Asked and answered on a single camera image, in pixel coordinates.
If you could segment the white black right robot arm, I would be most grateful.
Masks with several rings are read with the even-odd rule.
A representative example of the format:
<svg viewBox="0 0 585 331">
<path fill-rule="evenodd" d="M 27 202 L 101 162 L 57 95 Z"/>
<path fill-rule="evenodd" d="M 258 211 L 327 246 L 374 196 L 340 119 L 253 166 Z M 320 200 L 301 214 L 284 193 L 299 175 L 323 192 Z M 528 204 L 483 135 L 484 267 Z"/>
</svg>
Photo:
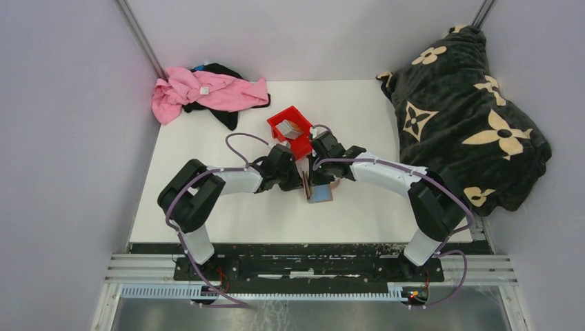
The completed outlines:
<svg viewBox="0 0 585 331">
<path fill-rule="evenodd" d="M 313 170 L 328 176 L 368 183 L 402 195 L 410 203 L 417 231 L 401 253 L 400 276 L 416 281 L 426 273 L 426 262 L 454 235 L 475 222 L 469 200 L 453 173 L 434 171 L 380 159 L 365 148 L 345 149 L 330 131 L 313 134 L 310 144 L 316 154 Z"/>
</svg>

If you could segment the tan leather card holder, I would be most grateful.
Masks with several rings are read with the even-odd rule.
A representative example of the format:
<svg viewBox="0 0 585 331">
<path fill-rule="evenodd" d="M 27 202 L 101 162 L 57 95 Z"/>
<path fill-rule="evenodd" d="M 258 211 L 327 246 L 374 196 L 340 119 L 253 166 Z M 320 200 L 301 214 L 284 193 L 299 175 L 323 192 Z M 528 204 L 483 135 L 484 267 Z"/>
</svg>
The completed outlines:
<svg viewBox="0 0 585 331">
<path fill-rule="evenodd" d="M 314 185 L 310 181 L 308 172 L 303 171 L 301 175 L 307 202 L 324 203 L 333 201 L 333 190 L 339 186 L 339 179 L 335 179 L 332 183 L 329 184 Z"/>
</svg>

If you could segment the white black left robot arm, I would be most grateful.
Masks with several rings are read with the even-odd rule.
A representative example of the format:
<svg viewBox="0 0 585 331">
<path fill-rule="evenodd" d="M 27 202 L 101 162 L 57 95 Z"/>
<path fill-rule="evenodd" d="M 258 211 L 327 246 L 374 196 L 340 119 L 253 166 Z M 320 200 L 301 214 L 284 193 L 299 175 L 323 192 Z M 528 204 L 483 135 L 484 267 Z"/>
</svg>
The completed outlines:
<svg viewBox="0 0 585 331">
<path fill-rule="evenodd" d="M 158 206 L 166 224 L 176 233 L 191 272 L 203 281 L 213 278 L 217 262 L 206 221 L 217 200 L 229 194 L 259 194 L 274 186 L 288 192 L 302 187 L 292 150 L 275 145 L 255 163 L 242 168 L 208 167 L 198 159 L 189 160 L 160 192 Z"/>
</svg>

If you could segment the red plastic bin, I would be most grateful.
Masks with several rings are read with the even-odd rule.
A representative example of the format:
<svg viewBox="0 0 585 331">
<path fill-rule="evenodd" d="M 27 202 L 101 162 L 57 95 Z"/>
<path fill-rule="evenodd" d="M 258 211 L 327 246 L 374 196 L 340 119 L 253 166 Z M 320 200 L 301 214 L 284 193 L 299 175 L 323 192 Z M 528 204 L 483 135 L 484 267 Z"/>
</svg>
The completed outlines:
<svg viewBox="0 0 585 331">
<path fill-rule="evenodd" d="M 310 130 L 312 123 L 295 107 L 285 110 L 267 119 L 272 137 L 278 142 L 286 142 L 296 160 L 300 160 L 312 152 Z"/>
</svg>

